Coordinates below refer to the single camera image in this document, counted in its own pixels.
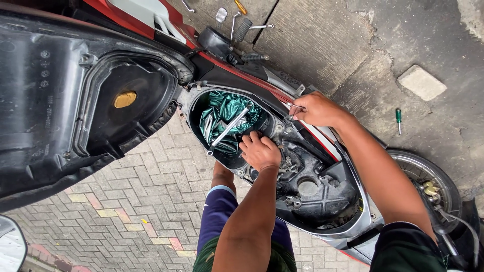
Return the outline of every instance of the motorcycle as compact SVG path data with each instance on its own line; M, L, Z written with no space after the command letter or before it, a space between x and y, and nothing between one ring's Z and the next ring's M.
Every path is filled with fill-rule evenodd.
M344 142L330 127L288 116L294 99L317 89L238 50L247 30L234 30L235 40L210 26L199 34L166 0L83 0L58 14L0 4L0 212L121 159L177 110L207 155L252 184L258 173L241 152L213 144L232 125L205 119L221 95L257 107L232 142L258 130L281 149L277 217L369 265L384 221ZM448 268L480 270L474 202L463 202L437 165L374 138L421 194Z

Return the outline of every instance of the screwdriver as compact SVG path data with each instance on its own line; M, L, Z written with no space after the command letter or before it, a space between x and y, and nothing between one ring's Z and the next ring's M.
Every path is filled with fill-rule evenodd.
M402 135L402 110L399 108L395 111L396 122L398 123L398 134Z
M239 7L239 9L241 10L242 14L247 15L247 10L244 8L242 3L240 3L239 0L234 0L234 1L237 4L237 6Z

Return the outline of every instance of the spoked wheel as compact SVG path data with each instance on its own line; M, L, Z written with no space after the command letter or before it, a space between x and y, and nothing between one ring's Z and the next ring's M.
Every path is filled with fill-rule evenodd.
M425 193L432 206L440 204L444 211L459 216L462 212L462 199L454 182L434 163L403 150L387 150L398 163L407 177ZM448 232L458 224L457 220L448 222L436 213Z

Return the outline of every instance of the mechanic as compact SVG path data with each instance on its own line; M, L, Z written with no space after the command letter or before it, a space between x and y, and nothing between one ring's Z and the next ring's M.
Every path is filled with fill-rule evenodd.
M290 115L314 126L333 127L383 216L371 271L446 271L419 193L392 157L358 120L319 92L302 96ZM259 171L238 205L234 175L215 164L202 215L194 272L295 272L287 225L275 217L278 147L257 132L243 136L242 157Z

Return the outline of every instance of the yellow screwdriver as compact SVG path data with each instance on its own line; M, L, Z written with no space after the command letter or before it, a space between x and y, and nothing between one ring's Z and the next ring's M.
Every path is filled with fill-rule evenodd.
M234 0L234 1L237 4L237 6L239 7L239 9L241 10L242 14L243 15L246 15L247 14L247 10L244 8L244 6L242 5L242 3L240 3L239 0Z

